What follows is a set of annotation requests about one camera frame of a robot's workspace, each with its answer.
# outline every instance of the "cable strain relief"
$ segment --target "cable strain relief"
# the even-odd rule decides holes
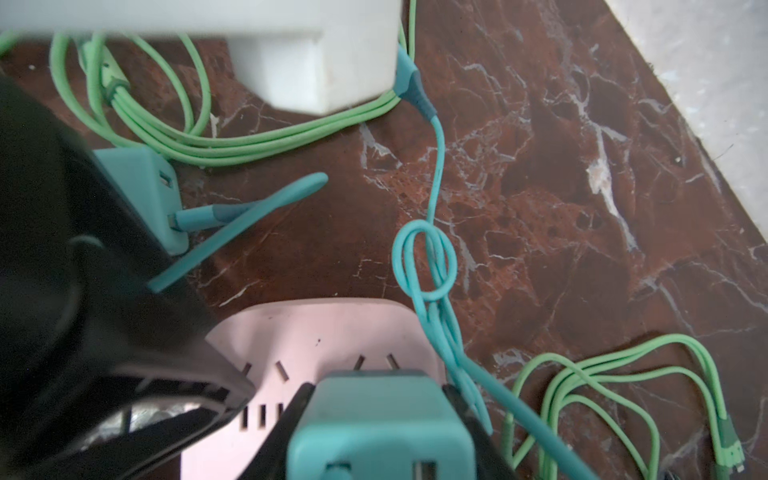
[[[418,70],[414,71],[411,75],[411,80],[408,83],[408,90],[400,95],[400,98],[416,107],[416,110],[418,110],[427,121],[432,120],[432,117],[437,115],[437,110],[424,92],[422,76]]]

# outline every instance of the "outlet hole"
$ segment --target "outlet hole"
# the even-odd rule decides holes
[[[413,462],[413,480],[435,480],[437,464],[434,462]]]
[[[362,367],[362,363],[366,361],[366,358],[364,356],[357,357],[357,362],[355,362],[355,368],[354,370],[360,370]]]
[[[288,372],[286,372],[285,367],[283,367],[283,364],[280,363],[278,360],[277,363],[275,363],[275,367],[277,367],[277,372],[280,374],[280,377],[283,379],[283,382],[288,381]]]
[[[240,431],[245,432],[246,430],[248,430],[248,405],[240,412]]]
[[[163,185],[165,185],[165,186],[166,186],[166,187],[168,187],[168,188],[171,188],[171,185],[173,185],[173,184],[174,184],[174,183],[173,183],[173,179],[172,179],[172,178],[170,178],[170,177],[168,177],[168,176],[167,176],[166,174],[164,174],[163,172],[160,172],[160,181],[163,183]]]
[[[389,363],[389,368],[392,370],[400,370],[400,365],[397,364],[397,360],[395,360],[395,356],[393,354],[389,354],[386,356],[386,361]]]
[[[263,403],[259,406],[259,428],[266,427],[266,405]]]

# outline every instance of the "power strip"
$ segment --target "power strip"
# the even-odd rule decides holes
[[[420,369],[445,384],[416,314],[388,300],[266,303],[224,320],[207,340],[257,393],[229,425],[182,453],[182,480],[237,478],[298,388],[334,370]]]

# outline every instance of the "marble surface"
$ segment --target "marble surface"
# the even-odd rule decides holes
[[[739,478],[768,478],[768,247],[605,4],[423,0],[418,15],[417,63],[448,141],[437,219],[459,255],[451,298],[469,355],[511,385],[539,353],[583,359],[662,333],[692,335],[717,362],[744,442]],[[236,83],[222,42],[197,44],[218,135],[301,120]],[[181,45],[157,46],[195,91]],[[134,96],[178,122],[180,105],[161,73],[135,47],[111,47]],[[2,67],[94,147],[107,146],[57,98],[46,55],[45,44],[21,45]],[[70,72],[83,98],[74,59]],[[177,164],[188,207],[257,200],[314,171],[330,176],[318,194],[249,229],[190,281],[221,319],[307,297],[409,305],[389,252],[399,227],[425,216],[434,145],[430,126],[401,104],[274,159],[219,170]],[[693,365],[667,347],[638,368],[669,364]],[[536,402],[553,373],[537,372],[524,397]],[[615,389],[656,419],[662,469],[709,478],[707,420],[690,382]],[[647,456],[644,423],[601,403]],[[502,413],[489,405],[498,429]],[[595,415],[572,406],[561,424],[602,478],[639,478]]]

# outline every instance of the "green connector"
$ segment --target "green connector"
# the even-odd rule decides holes
[[[741,441],[736,434],[736,429],[733,427],[733,421],[730,419],[730,415],[725,420],[717,419],[717,428],[720,430],[720,445],[722,448],[722,465],[717,465],[717,478],[728,478],[732,468],[735,468],[737,472],[744,470],[744,450],[741,448]],[[726,468],[726,476],[721,477],[720,470]]]
[[[78,61],[80,68],[85,72],[88,71],[85,62],[91,57],[92,45],[93,43],[90,40],[78,42]],[[104,89],[104,99],[108,104],[111,103],[114,92],[118,87],[128,89],[131,86],[125,73],[123,73],[120,65],[118,65],[112,56],[112,52],[107,47],[101,49],[101,86]]]

